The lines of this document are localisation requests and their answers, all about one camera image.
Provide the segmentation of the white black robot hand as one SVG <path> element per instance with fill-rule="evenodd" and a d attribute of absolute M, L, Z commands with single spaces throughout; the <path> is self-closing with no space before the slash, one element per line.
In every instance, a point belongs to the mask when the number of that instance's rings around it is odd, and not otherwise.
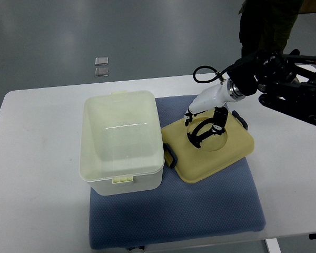
<path fill-rule="evenodd" d="M 228 102 L 237 102 L 245 98 L 231 79 L 223 81 L 203 90 L 189 105 L 184 115 L 185 126 L 189 126 L 197 115 L 214 110 L 213 117 L 199 123 L 187 137 L 193 142 L 202 140 L 214 135 L 221 136 L 225 133 L 225 125 L 228 118 L 228 110 L 224 107 Z"/>

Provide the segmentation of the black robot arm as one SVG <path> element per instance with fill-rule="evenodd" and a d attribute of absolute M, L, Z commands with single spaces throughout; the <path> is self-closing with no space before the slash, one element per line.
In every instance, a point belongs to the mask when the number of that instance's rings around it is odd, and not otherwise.
<path fill-rule="evenodd" d="M 214 71 L 220 83 L 205 89 L 189 105 L 185 118 L 227 102 L 237 102 L 257 91 L 263 106 L 316 126 L 316 56 L 259 50 Z"/>

